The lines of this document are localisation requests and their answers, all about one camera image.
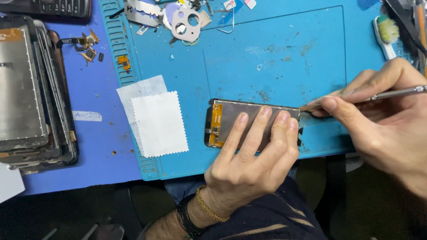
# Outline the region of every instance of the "black beaded bracelet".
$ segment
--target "black beaded bracelet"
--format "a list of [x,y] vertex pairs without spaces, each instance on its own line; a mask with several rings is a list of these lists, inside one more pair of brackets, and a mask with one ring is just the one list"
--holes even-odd
[[182,219],[182,225],[183,227],[187,230],[188,235],[191,238],[195,238],[198,237],[200,235],[202,235],[205,230],[202,228],[198,228],[194,225],[194,223],[191,221],[190,216],[188,216],[188,202],[193,199],[195,196],[195,194],[191,194],[188,195],[187,197],[185,197],[178,205],[177,207],[177,212],[180,216],[180,218]]

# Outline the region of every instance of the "gold chain bracelet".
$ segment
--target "gold chain bracelet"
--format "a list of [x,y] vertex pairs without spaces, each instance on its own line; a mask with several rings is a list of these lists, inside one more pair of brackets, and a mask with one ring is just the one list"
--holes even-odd
[[228,219],[230,219],[229,217],[220,217],[220,216],[216,215],[211,209],[208,208],[208,206],[206,206],[205,202],[202,200],[202,197],[200,196],[200,190],[205,188],[205,187],[206,187],[206,185],[202,185],[196,191],[197,202],[200,204],[203,211],[205,211],[205,213],[207,213],[210,217],[212,217],[213,219],[215,219],[218,222],[225,222]]

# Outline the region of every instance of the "blue silicone repair mat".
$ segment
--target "blue silicone repair mat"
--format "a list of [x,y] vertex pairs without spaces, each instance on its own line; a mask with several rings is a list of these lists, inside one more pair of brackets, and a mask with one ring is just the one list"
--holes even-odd
[[[127,54],[131,61],[130,73],[117,67],[119,84],[163,75],[168,91],[178,92],[189,151],[150,159],[137,152],[142,179],[205,172],[219,152],[203,142],[211,98],[299,107],[385,62],[372,29],[380,4],[363,11],[356,0],[259,0],[250,10],[236,1],[232,33],[217,30],[232,28],[232,14],[223,18],[214,12],[198,44],[178,40],[172,48],[170,30],[160,26],[137,35],[139,24],[129,23],[124,14],[108,19],[123,2],[100,0],[112,55],[117,60]],[[224,9],[219,0],[209,4],[212,10]],[[206,5],[201,10],[208,12]],[[354,150],[344,127],[332,118],[302,113],[300,127],[300,158]]]

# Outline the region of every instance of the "hand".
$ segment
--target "hand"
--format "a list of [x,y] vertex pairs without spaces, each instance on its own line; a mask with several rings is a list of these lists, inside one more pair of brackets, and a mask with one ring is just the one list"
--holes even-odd
[[322,97],[317,117],[334,116],[368,163],[397,176],[427,199],[427,93],[352,104],[388,89],[427,85],[406,60],[395,58],[379,71],[365,70],[342,90]]
[[298,158],[298,121],[287,111],[278,114],[272,126],[271,142],[259,156],[254,156],[271,115],[271,107],[261,108],[235,154],[248,123],[248,115],[241,113],[218,157],[205,172],[207,187],[200,191],[200,196],[220,217],[228,217],[252,200],[275,192]]

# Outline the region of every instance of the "metal spudger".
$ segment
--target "metal spudger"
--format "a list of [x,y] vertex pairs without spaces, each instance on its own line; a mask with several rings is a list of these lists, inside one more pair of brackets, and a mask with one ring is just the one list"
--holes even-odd
[[[406,89],[402,89],[402,90],[383,92],[383,93],[379,93],[377,95],[373,95],[372,97],[367,98],[363,101],[359,101],[359,102],[368,102],[368,101],[384,99],[384,98],[389,98],[389,97],[409,96],[409,95],[419,94],[419,93],[427,93],[427,85],[413,87],[413,88],[406,88]],[[301,107],[299,107],[299,110],[310,111],[310,110],[317,110],[317,109],[321,109],[321,108],[322,108],[322,106],[320,105],[320,102],[319,102],[319,103],[315,103],[315,104],[311,104],[311,105],[301,106]]]

